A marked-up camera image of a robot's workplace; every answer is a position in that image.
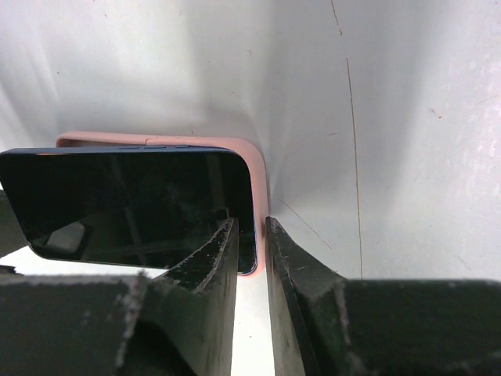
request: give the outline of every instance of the phone screen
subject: phone screen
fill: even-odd
[[[256,264],[251,178],[227,150],[3,154],[0,181],[35,253],[168,269],[239,219],[239,273]]]

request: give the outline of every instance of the white surface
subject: white surface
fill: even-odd
[[[37,256],[29,247],[21,248],[19,251],[0,258],[0,262],[2,265],[15,266],[18,273],[39,276],[58,274],[113,274],[134,276],[138,273],[145,273],[149,278],[155,278],[165,273],[163,269],[47,260]]]
[[[346,277],[499,279],[501,5],[334,5],[1,0],[0,147],[240,137],[272,214]],[[233,373],[272,374],[265,276],[237,294]]]

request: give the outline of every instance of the black phone screen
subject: black phone screen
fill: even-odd
[[[47,259],[171,268],[239,219],[239,273],[257,262],[251,178],[229,151],[3,154],[0,181]]]

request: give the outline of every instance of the smartphone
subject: smartphone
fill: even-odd
[[[245,139],[237,139],[235,137],[159,136],[84,131],[63,133],[56,140],[57,147],[127,145],[216,147],[218,149],[231,150],[233,153],[241,156],[247,164],[250,173],[258,264],[253,273],[240,274],[240,277],[255,277],[265,269],[265,219],[269,215],[268,182],[266,179],[265,161],[256,146]]]
[[[0,154],[0,183],[43,258],[169,269],[239,219],[239,266],[258,265],[251,176],[232,150],[90,146]]]

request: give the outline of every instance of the phone case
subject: phone case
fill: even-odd
[[[259,150],[244,139],[227,137],[148,136],[105,132],[68,132],[59,135],[57,147],[115,145],[189,145],[211,146],[231,150],[242,157],[250,173],[254,228],[258,264],[254,272],[239,277],[257,276],[265,268],[265,219],[269,214],[265,162]]]

